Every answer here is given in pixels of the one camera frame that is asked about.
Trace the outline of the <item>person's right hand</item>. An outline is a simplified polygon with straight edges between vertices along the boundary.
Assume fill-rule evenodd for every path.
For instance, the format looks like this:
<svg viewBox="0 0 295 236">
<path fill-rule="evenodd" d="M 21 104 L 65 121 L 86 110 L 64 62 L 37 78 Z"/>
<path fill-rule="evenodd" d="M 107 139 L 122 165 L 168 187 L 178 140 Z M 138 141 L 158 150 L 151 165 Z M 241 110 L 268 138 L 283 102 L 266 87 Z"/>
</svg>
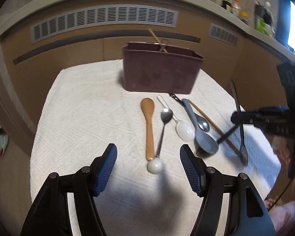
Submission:
<svg viewBox="0 0 295 236">
<path fill-rule="evenodd" d="M 287 140 L 284 137 L 275 136 L 272 140 L 271 147 L 278 158 L 286 164 L 287 176 L 295 178 L 295 151 L 293 149 L 295 141 Z"/>
</svg>

